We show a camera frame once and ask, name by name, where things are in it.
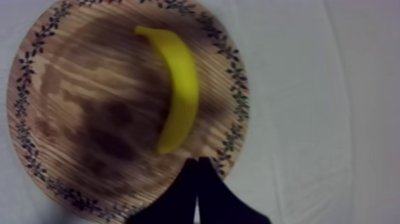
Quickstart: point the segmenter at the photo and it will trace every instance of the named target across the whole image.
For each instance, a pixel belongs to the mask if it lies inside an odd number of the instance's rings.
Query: wooden plate
[[[198,118],[182,149],[154,153],[170,74],[137,25],[176,32],[196,61]],[[248,88],[239,51],[195,1],[57,2],[36,21],[12,65],[8,121],[18,156],[49,197],[99,223],[156,200],[188,157],[225,177],[243,144]]]

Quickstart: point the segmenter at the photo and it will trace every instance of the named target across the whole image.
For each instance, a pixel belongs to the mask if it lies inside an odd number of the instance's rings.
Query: floral border
[[[41,165],[38,160],[40,151],[30,139],[30,128],[26,124],[25,117],[27,117],[27,108],[29,106],[28,96],[30,94],[29,87],[32,84],[32,76],[36,74],[32,65],[35,63],[34,58],[39,54],[45,52],[44,45],[48,37],[56,35],[55,30],[58,29],[59,22],[66,16],[70,15],[70,10],[74,3],[79,7],[90,7],[93,4],[107,3],[122,3],[124,0],[72,0],[64,1],[57,8],[54,8],[54,13],[48,18],[48,23],[41,26],[40,30],[35,31],[35,39],[32,42],[32,49],[24,53],[23,58],[19,58],[21,63],[22,75],[17,78],[17,91],[18,99],[14,103],[15,116],[18,118],[17,139],[20,141],[21,147],[25,150],[26,155],[24,158],[27,161],[26,167],[31,170],[32,174],[37,176],[46,187],[50,189],[55,195],[63,197],[71,205],[80,211],[87,211],[95,214],[104,219],[106,222],[117,219],[118,217],[126,218],[132,214],[137,213],[146,206],[142,207],[128,207],[125,205],[115,204],[112,207],[100,207],[99,201],[83,195],[80,191],[71,189],[65,186],[58,179],[54,179],[47,174],[47,170]],[[219,175],[225,176],[223,170],[227,166],[232,157],[232,152],[236,149],[234,147],[235,141],[243,139],[241,134],[243,131],[243,123],[249,119],[249,103],[248,103],[248,87],[247,78],[244,74],[244,69],[239,66],[239,51],[234,49],[228,43],[227,35],[220,29],[216,28],[214,18],[208,16],[207,13],[197,14],[193,9],[195,4],[188,4],[186,0],[137,0],[143,4],[146,2],[153,2],[157,4],[158,8],[166,10],[175,10],[182,16],[193,17],[200,25],[201,29],[205,31],[208,38],[212,40],[212,44],[216,47],[218,54],[224,55],[227,60],[230,60],[230,67],[226,70],[227,75],[235,81],[235,84],[230,88],[232,97],[237,102],[237,107],[234,114],[237,115],[237,123],[232,123],[229,132],[225,133],[225,139],[222,141],[223,147],[217,148],[217,157],[213,157],[214,166]]]

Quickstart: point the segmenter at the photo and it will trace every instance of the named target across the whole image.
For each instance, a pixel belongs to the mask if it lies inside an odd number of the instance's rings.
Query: white cloth
[[[4,224],[54,224],[64,213],[23,170],[5,114],[11,62],[52,2],[1,1]],[[235,40],[249,76],[250,128],[230,189],[275,224],[400,223],[399,2],[201,2]]]

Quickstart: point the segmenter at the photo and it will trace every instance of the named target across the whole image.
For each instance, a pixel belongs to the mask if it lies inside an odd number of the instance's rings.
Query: yellow banana
[[[188,137],[198,111],[199,87],[195,63],[185,43],[169,30],[138,26],[135,34],[149,39],[171,71],[171,108],[157,146],[159,153],[171,153]]]

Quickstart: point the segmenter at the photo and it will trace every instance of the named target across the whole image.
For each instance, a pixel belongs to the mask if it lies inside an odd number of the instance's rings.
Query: dark stain
[[[35,126],[48,141],[55,142],[55,139],[58,137],[58,131],[55,127],[51,126],[49,122],[37,118],[35,120]]]
[[[107,155],[120,160],[132,161],[134,159],[134,150],[118,136],[92,127],[88,131],[91,141],[97,143]]]
[[[105,108],[110,120],[118,127],[123,127],[132,122],[132,117],[127,106],[120,102],[109,104]]]

